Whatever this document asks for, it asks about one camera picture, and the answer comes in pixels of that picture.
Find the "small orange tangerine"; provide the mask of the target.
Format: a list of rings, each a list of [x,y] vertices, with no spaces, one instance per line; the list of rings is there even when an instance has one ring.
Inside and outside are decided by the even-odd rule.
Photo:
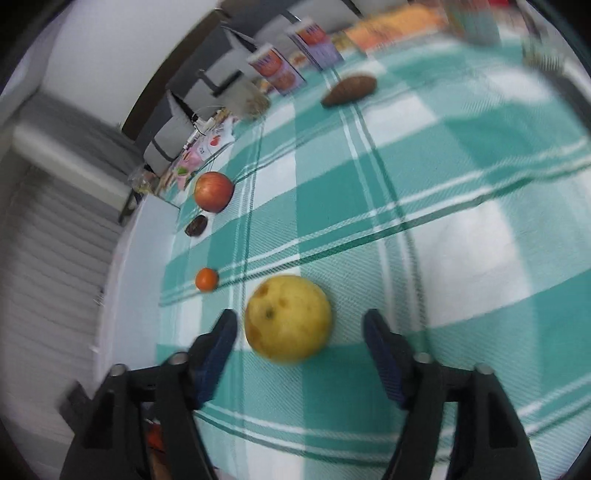
[[[194,284],[201,292],[214,291],[218,284],[218,273],[208,267],[202,268],[195,275]]]

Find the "yellow pear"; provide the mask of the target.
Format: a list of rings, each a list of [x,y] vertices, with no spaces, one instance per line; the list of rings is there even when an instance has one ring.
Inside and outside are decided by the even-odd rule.
[[[256,288],[246,304],[245,337],[253,351],[276,363],[297,363],[325,348],[332,334],[332,307],[314,282],[276,275]]]

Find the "dark brown date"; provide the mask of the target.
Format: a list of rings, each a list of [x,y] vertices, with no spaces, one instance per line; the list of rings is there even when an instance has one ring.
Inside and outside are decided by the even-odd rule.
[[[184,233],[188,237],[198,237],[202,233],[204,233],[205,228],[207,227],[208,219],[204,215],[197,215],[197,217],[193,218],[189,224],[185,227]]]

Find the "red apple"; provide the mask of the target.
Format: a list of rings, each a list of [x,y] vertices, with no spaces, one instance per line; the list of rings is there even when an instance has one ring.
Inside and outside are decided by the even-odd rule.
[[[193,197],[199,208],[211,213],[219,213],[228,206],[235,192],[235,184],[219,172],[207,172],[197,178]]]

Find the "green white plaid cloth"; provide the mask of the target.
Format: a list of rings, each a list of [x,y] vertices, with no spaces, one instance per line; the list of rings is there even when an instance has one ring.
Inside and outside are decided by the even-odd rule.
[[[419,351],[497,373],[546,479],[590,435],[590,133],[522,61],[438,35],[310,72],[211,169],[235,182],[200,236],[178,231],[165,266],[159,359],[188,347],[263,281],[318,284],[334,330],[308,361],[235,350],[197,413],[212,463],[238,479],[378,479],[404,415],[362,337],[382,312]],[[362,100],[321,100],[344,78]],[[218,273],[214,291],[194,279]]]

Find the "grey cushion far left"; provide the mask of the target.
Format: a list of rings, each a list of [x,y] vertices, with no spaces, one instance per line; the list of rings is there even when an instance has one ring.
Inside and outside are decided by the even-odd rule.
[[[161,176],[182,152],[193,133],[193,111],[167,90],[136,140],[144,162]]]

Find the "grey cushion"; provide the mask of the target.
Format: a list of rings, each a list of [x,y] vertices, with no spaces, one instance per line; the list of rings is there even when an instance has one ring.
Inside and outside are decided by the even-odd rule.
[[[167,90],[136,140],[144,162],[161,176],[182,152],[193,133],[193,111]]]
[[[167,84],[167,89],[180,98],[202,119],[221,107],[214,92],[235,72],[252,80],[256,71],[246,62],[249,51],[223,26],[216,27],[204,42],[192,51]]]

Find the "white pink snack packets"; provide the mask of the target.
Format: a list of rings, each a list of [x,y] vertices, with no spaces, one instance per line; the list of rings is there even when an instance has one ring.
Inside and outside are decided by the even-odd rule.
[[[235,142],[233,127],[238,120],[235,116],[226,116],[206,132],[197,131],[183,148],[179,157],[160,177],[157,192],[161,193],[175,185],[184,190],[195,174],[214,160],[221,152]]]

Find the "clear jar black lid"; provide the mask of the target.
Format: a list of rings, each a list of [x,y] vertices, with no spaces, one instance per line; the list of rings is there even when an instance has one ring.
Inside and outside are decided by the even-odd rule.
[[[246,77],[229,83],[219,95],[221,104],[240,119],[256,120],[270,109],[270,99]]]

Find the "dark brown headboard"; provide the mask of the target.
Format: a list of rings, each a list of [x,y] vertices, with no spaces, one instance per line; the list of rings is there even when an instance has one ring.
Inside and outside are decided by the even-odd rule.
[[[153,74],[127,118],[121,131],[131,140],[140,131],[167,90],[183,97],[197,83],[199,70],[217,65],[236,68],[250,78],[256,72],[245,62],[249,55],[242,42],[235,40],[228,28],[253,37],[281,12],[293,5],[290,1],[220,1],[205,14],[174,47]]]

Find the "brown sweet potato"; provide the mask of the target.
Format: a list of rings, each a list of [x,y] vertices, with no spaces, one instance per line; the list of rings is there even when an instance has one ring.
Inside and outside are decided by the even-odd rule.
[[[373,94],[378,86],[374,76],[360,74],[342,79],[321,100],[322,107],[332,108],[362,100]]]

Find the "bunch of keys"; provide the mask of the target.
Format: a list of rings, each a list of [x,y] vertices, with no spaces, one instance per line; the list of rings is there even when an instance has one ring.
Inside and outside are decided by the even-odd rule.
[[[563,75],[566,57],[558,50],[536,40],[522,41],[523,64],[541,72]]]

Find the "left purple orange carton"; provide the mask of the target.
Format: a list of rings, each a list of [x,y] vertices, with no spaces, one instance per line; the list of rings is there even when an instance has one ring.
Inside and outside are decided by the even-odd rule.
[[[256,49],[246,62],[280,95],[289,95],[305,84],[301,73],[270,43]]]

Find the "orange book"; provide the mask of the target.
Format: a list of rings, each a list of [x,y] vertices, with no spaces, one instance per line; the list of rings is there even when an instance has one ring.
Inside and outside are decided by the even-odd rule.
[[[374,52],[448,27],[444,12],[423,4],[410,4],[347,29],[345,35],[363,53]]]

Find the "clear printed snack box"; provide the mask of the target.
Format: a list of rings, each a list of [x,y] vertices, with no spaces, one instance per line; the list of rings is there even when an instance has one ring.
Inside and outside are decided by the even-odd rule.
[[[493,46],[501,42],[492,6],[487,0],[443,2],[451,30],[468,43]]]

